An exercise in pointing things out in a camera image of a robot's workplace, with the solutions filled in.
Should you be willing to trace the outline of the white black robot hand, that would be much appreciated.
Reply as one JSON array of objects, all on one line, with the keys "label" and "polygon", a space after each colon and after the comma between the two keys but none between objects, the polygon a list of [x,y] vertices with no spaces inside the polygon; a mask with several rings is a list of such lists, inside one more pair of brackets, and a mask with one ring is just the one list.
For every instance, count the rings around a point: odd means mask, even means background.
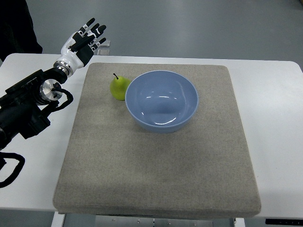
[{"label": "white black robot hand", "polygon": [[61,56],[54,63],[54,67],[62,70],[67,77],[77,69],[85,67],[97,49],[106,41],[101,37],[106,25],[95,23],[90,19],[77,32],[73,33],[61,49]]}]

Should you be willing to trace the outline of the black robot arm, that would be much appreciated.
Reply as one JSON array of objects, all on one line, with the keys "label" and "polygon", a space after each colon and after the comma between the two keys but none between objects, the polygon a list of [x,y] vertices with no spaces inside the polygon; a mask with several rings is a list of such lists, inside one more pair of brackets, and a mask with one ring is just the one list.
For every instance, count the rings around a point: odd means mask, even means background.
[{"label": "black robot arm", "polygon": [[7,90],[0,98],[0,148],[21,134],[28,139],[50,126],[48,116],[62,110],[73,101],[63,89],[67,73],[59,68],[38,70]]}]

